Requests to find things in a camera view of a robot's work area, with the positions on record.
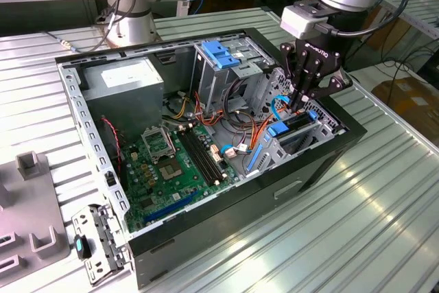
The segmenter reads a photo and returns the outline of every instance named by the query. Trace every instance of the blue tab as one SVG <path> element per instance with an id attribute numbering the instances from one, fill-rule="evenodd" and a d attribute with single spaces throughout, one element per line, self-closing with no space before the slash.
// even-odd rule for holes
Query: blue tab
<path id="1" fill-rule="evenodd" d="M 219 41 L 206 41 L 201 43 L 201 47 L 220 69 L 235 67 L 241 64 L 239 60 L 231 56 L 227 48 L 221 45 Z"/>
<path id="2" fill-rule="evenodd" d="M 275 137 L 276 135 L 282 134 L 284 132 L 287 132 L 289 130 L 288 126 L 286 126 L 282 121 L 278 121 L 272 125 L 270 125 L 270 127 L 268 128 L 268 131 L 270 132 L 270 134 Z"/>
<path id="3" fill-rule="evenodd" d="M 76 249 L 78 250 L 78 252 L 82 250 L 82 242 L 80 239 L 76 241 Z"/>
<path id="4" fill-rule="evenodd" d="M 256 149 L 256 152 L 254 153 L 254 156 L 253 156 L 253 158 L 252 158 L 252 161 L 251 161 L 250 164 L 248 164 L 248 166 L 247 166 L 247 172 L 249 172 L 249 171 L 252 169 L 252 167 L 253 167 L 254 163 L 256 162 L 256 160 L 257 160 L 259 154 L 261 153 L 261 150 L 262 150 L 262 145 L 259 144 L 259 145 L 258 145 L 258 148 Z"/>
<path id="5" fill-rule="evenodd" d="M 314 121 L 316 121 L 318 119 L 318 114 L 314 110 L 308 111 L 308 116 L 309 116 L 309 118 L 311 118 Z"/>
<path id="6" fill-rule="evenodd" d="M 276 131 L 273 129 L 273 128 L 271 128 L 271 127 L 269 127 L 268 129 L 267 129 L 267 131 L 270 133 L 270 135 L 272 136 L 272 137 L 275 137 L 277 134 L 276 134 Z"/>

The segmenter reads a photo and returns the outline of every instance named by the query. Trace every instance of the green motherboard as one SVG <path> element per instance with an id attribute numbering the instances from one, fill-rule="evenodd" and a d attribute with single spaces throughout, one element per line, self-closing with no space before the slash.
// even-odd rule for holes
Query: green motherboard
<path id="1" fill-rule="evenodd" d="M 166 147 L 161 134 L 153 134 L 147 138 L 150 151 L 142 139 L 121 149 L 126 160 L 124 191 L 130 202 L 130 210 L 126 214 L 130 232 L 142 229 L 238 180 L 235 171 L 225 161 L 214 163 L 222 175 L 221 182 L 216 180 L 213 184 L 206 180 L 205 172 L 196 167 L 197 159 L 194 157 L 197 158 L 203 151 L 213 161 L 209 150 L 213 142 L 201 125 L 194 127 L 191 134 L 196 136 L 203 150 L 194 154 L 193 145 L 197 143 L 186 143 L 186 147 L 191 149 L 186 150 L 180 140 L 181 135 L 176 131 L 169 132 L 169 138 L 175 147 L 175 157 L 162 157 L 156 163 L 153 163 L 150 152 L 152 148 L 159 150 Z"/>

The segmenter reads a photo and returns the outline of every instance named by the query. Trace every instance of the connector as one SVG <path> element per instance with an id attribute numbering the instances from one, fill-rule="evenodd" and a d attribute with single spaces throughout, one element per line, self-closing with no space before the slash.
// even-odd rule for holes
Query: connector
<path id="1" fill-rule="evenodd" d="M 236 151 L 233 148 L 230 148 L 225 151 L 224 156 L 231 159 L 231 158 L 235 158 L 237 155 L 236 155 Z"/>

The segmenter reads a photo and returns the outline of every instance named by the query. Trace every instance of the blue pcie slot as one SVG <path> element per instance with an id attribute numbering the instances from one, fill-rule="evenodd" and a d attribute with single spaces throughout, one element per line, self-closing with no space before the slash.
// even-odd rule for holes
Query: blue pcie slot
<path id="1" fill-rule="evenodd" d="M 186 206 L 188 204 L 190 204 L 193 200 L 193 198 L 198 194 L 198 191 L 193 192 L 192 194 L 190 194 L 187 197 L 184 197 L 182 200 L 179 200 L 178 202 L 175 202 L 169 206 L 166 206 L 164 209 L 161 209 L 160 211 L 157 212 L 153 212 L 147 216 L 145 216 L 143 218 L 143 222 L 150 222 L 152 220 L 161 218 L 164 215 L 167 215 L 169 213 L 171 213 L 172 211 L 175 211 L 176 209 L 179 209 L 183 206 Z"/>
<path id="2" fill-rule="evenodd" d="M 249 172 L 252 169 L 252 167 L 253 167 L 254 163 L 256 162 L 259 154 L 261 153 L 261 150 L 262 150 L 262 145 L 259 144 L 258 148 L 256 149 L 256 152 L 254 153 L 254 156 L 253 156 L 250 164 L 248 164 L 248 166 L 247 166 L 247 172 Z"/>

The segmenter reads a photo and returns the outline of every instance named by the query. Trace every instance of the metal workbench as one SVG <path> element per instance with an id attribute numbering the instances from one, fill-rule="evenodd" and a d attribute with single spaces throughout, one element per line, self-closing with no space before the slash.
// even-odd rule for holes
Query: metal workbench
<path id="1" fill-rule="evenodd" d="M 401 0 L 384 0 L 381 7 L 394 12 Z M 439 0 L 409 0 L 400 19 L 403 19 L 432 39 L 439 38 Z"/>
<path id="2" fill-rule="evenodd" d="M 166 39 L 257 27 L 291 38 L 260 9 L 161 19 Z M 93 28 L 56 32 L 80 49 Z M 44 152 L 70 243 L 71 216 L 100 201 L 54 57 L 56 41 L 0 38 L 0 161 Z M 153 282 L 148 292 L 428 292 L 439 279 L 439 151 L 355 85 L 334 96 L 368 130 L 310 190 Z M 133 292 L 128 270 L 92 290 L 76 252 L 2 288 L 6 292 Z"/>

